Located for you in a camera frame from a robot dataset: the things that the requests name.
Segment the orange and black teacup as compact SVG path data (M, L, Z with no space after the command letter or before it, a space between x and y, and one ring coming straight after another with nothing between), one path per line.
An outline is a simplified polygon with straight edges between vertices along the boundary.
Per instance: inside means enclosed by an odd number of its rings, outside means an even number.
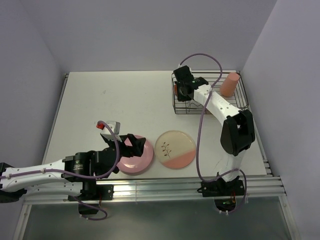
M178 89L176 84L173 87L173 92L174 92L174 95L178 96Z

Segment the pink plastic cup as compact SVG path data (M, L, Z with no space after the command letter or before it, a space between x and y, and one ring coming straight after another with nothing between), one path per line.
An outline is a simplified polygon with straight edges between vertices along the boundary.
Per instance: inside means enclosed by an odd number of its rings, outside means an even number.
M220 94L224 97L231 97L236 90L239 79L240 75L238 73L229 73L222 85L220 86Z

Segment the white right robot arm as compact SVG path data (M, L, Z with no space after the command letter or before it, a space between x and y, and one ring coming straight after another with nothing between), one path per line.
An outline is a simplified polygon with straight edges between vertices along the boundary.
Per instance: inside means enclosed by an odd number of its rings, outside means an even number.
M215 90L215 83L210 84L203 77L194 77L188 66L181 66L173 71L177 91L177 99L180 102L195 101L202 105L200 115L197 141L196 141L196 170L199 178L205 181L201 175L199 165L200 141L204 114L209 111L221 124L220 144L224 150L223 166L218 172L215 181L217 191L222 195L229 194L235 180L240 172L242 159L255 141L255 128L252 113L248 110L241 110Z

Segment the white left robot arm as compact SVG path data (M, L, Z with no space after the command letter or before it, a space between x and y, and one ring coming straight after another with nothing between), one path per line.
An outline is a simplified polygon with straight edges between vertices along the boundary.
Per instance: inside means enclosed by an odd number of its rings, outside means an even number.
M33 167L15 168L0 164L0 201L17 202L22 196L41 194L41 188L51 183L61 183L53 194L81 197L91 200L96 197L96 182L117 174L122 157L141 157L146 138L128 133L115 135L101 133L107 148L78 152L52 163Z

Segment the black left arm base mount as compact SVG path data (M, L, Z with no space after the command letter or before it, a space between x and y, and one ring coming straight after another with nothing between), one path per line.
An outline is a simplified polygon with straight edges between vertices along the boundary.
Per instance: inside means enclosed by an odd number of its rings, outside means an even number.
M84 182L79 196L68 196L67 200L78 203L78 212L85 217L93 217L98 213L102 201L113 199L114 185L97 185L95 182Z

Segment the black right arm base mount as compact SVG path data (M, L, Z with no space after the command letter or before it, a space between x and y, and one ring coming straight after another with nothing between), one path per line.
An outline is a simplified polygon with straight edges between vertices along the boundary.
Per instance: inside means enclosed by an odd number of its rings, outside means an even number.
M246 193L246 185L240 177L237 176L232 181L225 181L222 177L212 182L201 182L200 188L197 189L202 197L226 197L215 200L215 206L219 211L230 212L237 206L236 197L243 196Z

